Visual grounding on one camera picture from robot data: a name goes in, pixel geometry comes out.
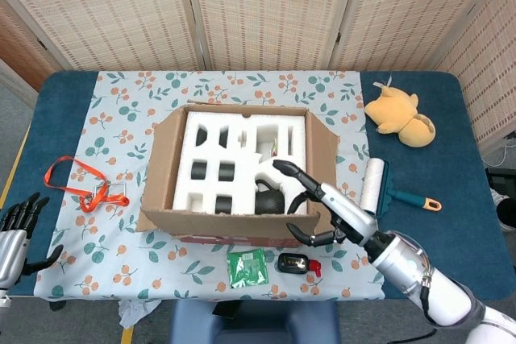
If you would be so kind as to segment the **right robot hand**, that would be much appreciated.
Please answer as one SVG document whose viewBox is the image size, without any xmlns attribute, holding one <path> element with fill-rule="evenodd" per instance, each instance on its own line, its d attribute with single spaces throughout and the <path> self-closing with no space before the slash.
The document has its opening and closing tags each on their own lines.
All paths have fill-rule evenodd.
<svg viewBox="0 0 516 344">
<path fill-rule="evenodd" d="M 375 258 L 392 241 L 391 237 L 377 230 L 375 219 L 371 215 L 333 186 L 320 184 L 290 161 L 274 160 L 273 167 L 302 184 L 306 191 L 300 195 L 301 198 L 324 204 L 331 214 L 331 224 L 335 229 L 321 234 L 308 235 L 293 223 L 288 223 L 287 228 L 299 242 L 318 247 L 333 242 L 341 243 L 347 238 Z"/>
</svg>

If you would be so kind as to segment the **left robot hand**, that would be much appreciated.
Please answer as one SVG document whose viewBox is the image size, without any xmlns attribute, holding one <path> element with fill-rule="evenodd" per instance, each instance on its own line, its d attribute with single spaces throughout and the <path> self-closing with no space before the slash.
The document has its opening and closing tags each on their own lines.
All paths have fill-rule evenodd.
<svg viewBox="0 0 516 344">
<path fill-rule="evenodd" d="M 1 298 L 6 299 L 8 291 L 22 276 L 29 276 L 51 267 L 61 257 L 62 244 L 44 260 L 35 263 L 27 261 L 27 253 L 39 215 L 49 197 L 40 199 L 36 192 L 21 203 L 12 205 L 1 219 Z"/>
</svg>

